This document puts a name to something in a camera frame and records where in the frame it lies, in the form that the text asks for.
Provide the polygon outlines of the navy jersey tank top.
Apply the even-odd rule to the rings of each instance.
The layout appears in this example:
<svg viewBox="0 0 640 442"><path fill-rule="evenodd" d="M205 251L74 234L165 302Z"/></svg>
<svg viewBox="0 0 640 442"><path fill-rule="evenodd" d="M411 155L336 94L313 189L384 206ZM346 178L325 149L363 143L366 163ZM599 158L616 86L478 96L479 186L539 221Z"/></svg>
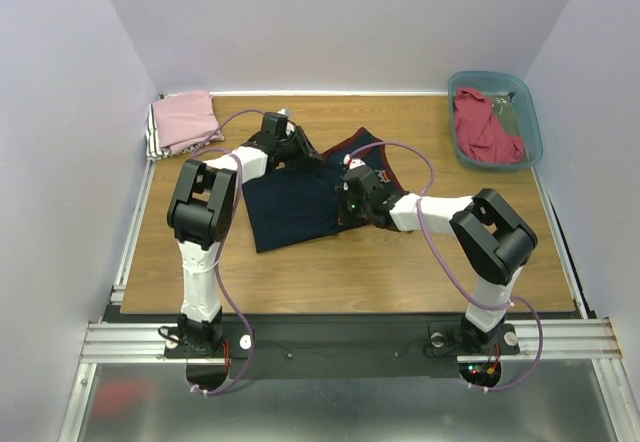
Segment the navy jersey tank top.
<svg viewBox="0 0 640 442"><path fill-rule="evenodd" d="M366 226L363 219L339 216L336 188L345 171L344 157L380 140L366 128L327 149L323 162L306 171L276 169L243 184L255 248L264 253Z"/></svg>

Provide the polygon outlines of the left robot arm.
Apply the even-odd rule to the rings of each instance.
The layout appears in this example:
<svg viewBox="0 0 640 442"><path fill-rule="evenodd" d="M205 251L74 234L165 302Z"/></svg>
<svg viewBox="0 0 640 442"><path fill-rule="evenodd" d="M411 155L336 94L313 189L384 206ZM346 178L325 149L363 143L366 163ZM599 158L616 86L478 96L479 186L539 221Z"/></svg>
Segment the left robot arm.
<svg viewBox="0 0 640 442"><path fill-rule="evenodd" d="M321 161L304 130L285 110L262 114L260 130L241 146L183 163L167 211L182 262L183 302L174 329L162 336L172 348L211 357L223 347L219 263L242 185L278 168L307 169Z"/></svg>

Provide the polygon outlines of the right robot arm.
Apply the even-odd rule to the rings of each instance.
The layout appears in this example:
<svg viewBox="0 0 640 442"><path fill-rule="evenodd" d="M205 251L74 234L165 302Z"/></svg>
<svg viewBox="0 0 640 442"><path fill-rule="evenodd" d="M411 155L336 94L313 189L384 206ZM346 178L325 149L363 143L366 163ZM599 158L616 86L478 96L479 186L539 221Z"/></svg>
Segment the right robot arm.
<svg viewBox="0 0 640 442"><path fill-rule="evenodd" d="M395 190L381 182L360 159L346 159L337 187L343 222L363 220L395 232L420 230L450 280L455 277L437 252L433 232L457 239L476 273L472 294L454 285L469 302L461 321L460 340L469 352L491 346L512 305L515 282L538 245L531 227L495 190L473 196L443 198Z"/></svg>

